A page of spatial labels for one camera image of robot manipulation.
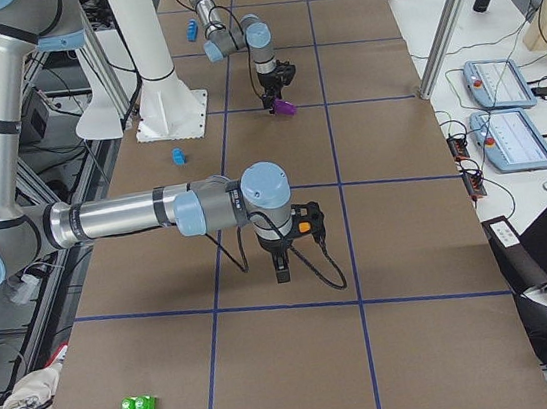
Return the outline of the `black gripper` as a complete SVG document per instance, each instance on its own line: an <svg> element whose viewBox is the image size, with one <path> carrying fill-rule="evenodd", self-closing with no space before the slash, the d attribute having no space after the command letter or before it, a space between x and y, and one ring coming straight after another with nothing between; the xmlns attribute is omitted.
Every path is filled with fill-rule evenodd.
<svg viewBox="0 0 547 409"><path fill-rule="evenodd" d="M275 94L280 94L283 83L281 81L281 75L274 69L272 72L260 73L258 72L258 81L262 87L263 94L260 96L262 100L262 106L269 113L275 112Z"/></svg>
<svg viewBox="0 0 547 409"><path fill-rule="evenodd" d="M278 283L290 282L291 272L289 270L289 247L293 243L293 239L287 236L276 240L265 239L263 237L258 238L260 246L267 251L272 258L272 263L276 273L276 281Z"/></svg>

